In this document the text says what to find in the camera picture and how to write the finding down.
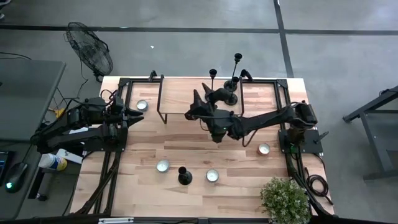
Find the concrete floor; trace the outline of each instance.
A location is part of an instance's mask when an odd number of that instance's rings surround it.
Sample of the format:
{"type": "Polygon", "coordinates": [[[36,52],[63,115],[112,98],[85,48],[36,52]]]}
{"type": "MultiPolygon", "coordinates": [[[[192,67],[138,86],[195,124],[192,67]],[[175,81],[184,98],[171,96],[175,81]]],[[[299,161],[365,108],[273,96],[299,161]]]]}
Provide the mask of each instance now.
{"type": "MultiPolygon", "coordinates": [[[[286,29],[398,30],[395,0],[280,0],[286,29]]],[[[196,27],[277,29],[272,0],[13,0],[4,22],[28,25],[196,27]]],[[[80,62],[60,31],[0,30],[0,51],[37,60],[67,63],[60,89],[75,96],[83,81],[80,62]]],[[[230,76],[233,54],[244,55],[239,69],[255,77],[286,77],[279,34],[192,32],[98,32],[114,62],[111,75],[203,76],[211,68],[230,76]]],[[[377,171],[360,121],[341,117],[397,85],[398,36],[287,35],[294,77],[304,78],[323,140],[326,174],[337,215],[398,222],[398,179],[363,182],[377,171]]],[[[83,66],[90,81],[81,97],[97,96],[100,84],[83,66]]],[[[55,179],[50,200],[26,200],[19,218],[60,215],[76,176],[55,179]]]]}

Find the black fan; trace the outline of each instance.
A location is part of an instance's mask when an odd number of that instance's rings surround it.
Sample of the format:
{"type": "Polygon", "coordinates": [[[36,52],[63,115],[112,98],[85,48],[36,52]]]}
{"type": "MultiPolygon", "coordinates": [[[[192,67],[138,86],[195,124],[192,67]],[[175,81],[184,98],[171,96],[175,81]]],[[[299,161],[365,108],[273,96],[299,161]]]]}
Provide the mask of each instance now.
{"type": "Polygon", "coordinates": [[[94,72],[95,79],[102,82],[98,77],[109,75],[113,69],[108,45],[81,22],[70,22],[66,35],[80,60],[94,72]]]}

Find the potted plant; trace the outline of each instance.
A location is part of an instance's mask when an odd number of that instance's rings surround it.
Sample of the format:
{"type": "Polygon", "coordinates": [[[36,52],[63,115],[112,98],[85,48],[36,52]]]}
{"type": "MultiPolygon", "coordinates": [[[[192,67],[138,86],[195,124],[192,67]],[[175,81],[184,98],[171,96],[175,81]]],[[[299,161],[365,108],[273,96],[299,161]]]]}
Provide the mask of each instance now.
{"type": "Polygon", "coordinates": [[[278,224],[308,223],[308,197],[294,180],[273,178],[261,189],[262,206],[278,224]]]}

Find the tea light candle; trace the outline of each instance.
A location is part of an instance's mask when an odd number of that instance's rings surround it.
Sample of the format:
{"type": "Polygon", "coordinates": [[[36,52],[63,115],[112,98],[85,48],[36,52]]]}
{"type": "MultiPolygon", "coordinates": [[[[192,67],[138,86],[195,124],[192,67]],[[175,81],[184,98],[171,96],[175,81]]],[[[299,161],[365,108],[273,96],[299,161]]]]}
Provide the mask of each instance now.
{"type": "Polygon", "coordinates": [[[148,110],[148,103],[145,100],[140,100],[137,102],[137,109],[139,111],[147,111],[148,110]]]}
{"type": "Polygon", "coordinates": [[[259,146],[259,149],[257,150],[257,153],[258,153],[260,156],[268,155],[269,152],[270,152],[270,148],[269,148],[269,145],[266,144],[266,143],[261,144],[261,145],[259,146]]]}
{"type": "Polygon", "coordinates": [[[218,172],[215,169],[210,169],[206,173],[206,178],[209,182],[213,183],[218,180],[218,172]]]}
{"type": "Polygon", "coordinates": [[[167,172],[169,170],[170,164],[167,160],[159,161],[156,165],[156,169],[159,172],[167,172]]]}

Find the computer mouse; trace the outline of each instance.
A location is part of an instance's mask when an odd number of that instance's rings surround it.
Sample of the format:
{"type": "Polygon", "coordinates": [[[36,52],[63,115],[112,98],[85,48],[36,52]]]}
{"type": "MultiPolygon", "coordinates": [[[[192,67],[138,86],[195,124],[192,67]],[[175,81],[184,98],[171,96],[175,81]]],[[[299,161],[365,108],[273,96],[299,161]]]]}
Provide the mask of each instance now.
{"type": "Polygon", "coordinates": [[[14,164],[6,175],[6,191],[9,193],[16,193],[21,189],[24,184],[25,173],[27,170],[27,164],[18,162],[14,164]]]}

